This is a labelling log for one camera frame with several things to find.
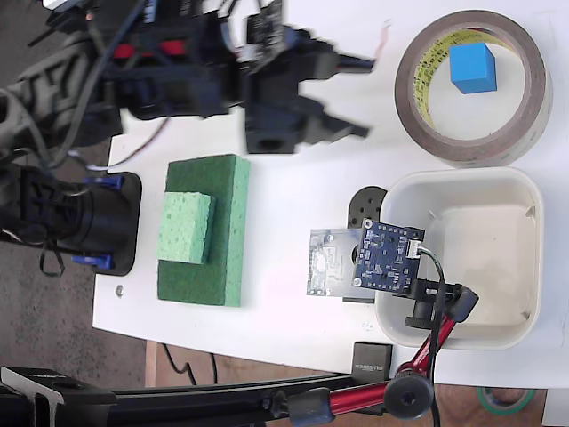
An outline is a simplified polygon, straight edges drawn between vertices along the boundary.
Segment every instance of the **tape roll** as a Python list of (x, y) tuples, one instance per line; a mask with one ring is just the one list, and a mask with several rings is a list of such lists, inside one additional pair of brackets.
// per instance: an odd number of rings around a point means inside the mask
[[(449, 47), (498, 44), (515, 53), (524, 67), (522, 100), (499, 130), (475, 140), (456, 140), (437, 131), (429, 113), (430, 82)], [(507, 165), (540, 138), (553, 101), (550, 76), (535, 42), (513, 20), (488, 11), (446, 15), (413, 39), (397, 70), (397, 114), (405, 130), (423, 149), (455, 167)]]

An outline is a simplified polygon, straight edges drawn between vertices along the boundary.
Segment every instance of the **red clamp arm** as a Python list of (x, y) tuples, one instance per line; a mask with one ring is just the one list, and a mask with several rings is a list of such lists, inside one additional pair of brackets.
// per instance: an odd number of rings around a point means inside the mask
[[(445, 343), (448, 336), (451, 334), (456, 322), (447, 316), (443, 316), (440, 333), (438, 335), (437, 350)], [(405, 362), (398, 369), (399, 374), (407, 369), (425, 375), (429, 364), (429, 346), (430, 336), (425, 340), (419, 351), (415, 354), (413, 359)], [(346, 414), (347, 412), (357, 411), (366, 407), (372, 407), (383, 403), (385, 389), (389, 382), (362, 385), (360, 387), (353, 387), (344, 390), (337, 390), (330, 392), (330, 409), (334, 415)]]

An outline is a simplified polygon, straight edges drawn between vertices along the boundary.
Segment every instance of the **black knob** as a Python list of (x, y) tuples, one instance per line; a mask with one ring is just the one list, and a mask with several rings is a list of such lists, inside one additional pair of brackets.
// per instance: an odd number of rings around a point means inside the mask
[(434, 396), (433, 385), (427, 378), (404, 371), (389, 382), (383, 403), (395, 418), (415, 420), (429, 411)]
[(405, 318), (405, 325), (417, 329), (430, 329), (433, 321), (430, 318)]

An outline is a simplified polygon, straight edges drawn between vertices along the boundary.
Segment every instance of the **light green sponge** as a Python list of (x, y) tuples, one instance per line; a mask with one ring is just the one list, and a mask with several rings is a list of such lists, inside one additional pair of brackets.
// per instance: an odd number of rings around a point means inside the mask
[(214, 204), (201, 193), (164, 193), (158, 259), (205, 263)]

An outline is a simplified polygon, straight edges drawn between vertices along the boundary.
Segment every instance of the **blue clip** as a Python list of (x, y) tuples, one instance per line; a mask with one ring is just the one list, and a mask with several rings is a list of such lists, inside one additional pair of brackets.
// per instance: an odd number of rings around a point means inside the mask
[(111, 189), (120, 190), (124, 185), (124, 177), (122, 175), (118, 176), (101, 176), (98, 178), (88, 177), (83, 180), (85, 184), (99, 184), (103, 187), (110, 187)]
[(101, 270), (112, 270), (113, 257), (111, 255), (102, 256), (72, 256), (71, 260), (78, 264), (92, 265)]

